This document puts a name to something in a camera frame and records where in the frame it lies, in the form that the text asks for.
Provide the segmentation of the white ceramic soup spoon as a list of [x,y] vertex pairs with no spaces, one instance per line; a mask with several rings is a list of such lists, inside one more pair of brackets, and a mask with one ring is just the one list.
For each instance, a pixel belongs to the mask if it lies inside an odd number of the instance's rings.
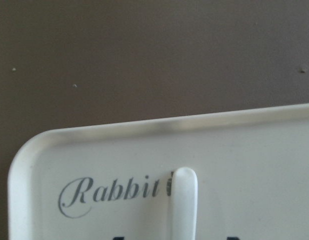
[[170,202],[170,239],[196,238],[198,178],[189,167],[178,168],[172,176]]

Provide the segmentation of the cream Rabbit serving tray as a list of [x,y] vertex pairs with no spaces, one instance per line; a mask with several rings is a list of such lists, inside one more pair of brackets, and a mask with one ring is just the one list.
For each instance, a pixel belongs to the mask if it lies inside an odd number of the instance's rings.
[[171,240],[174,172],[194,240],[309,240],[309,103],[49,130],[8,174],[11,240]]

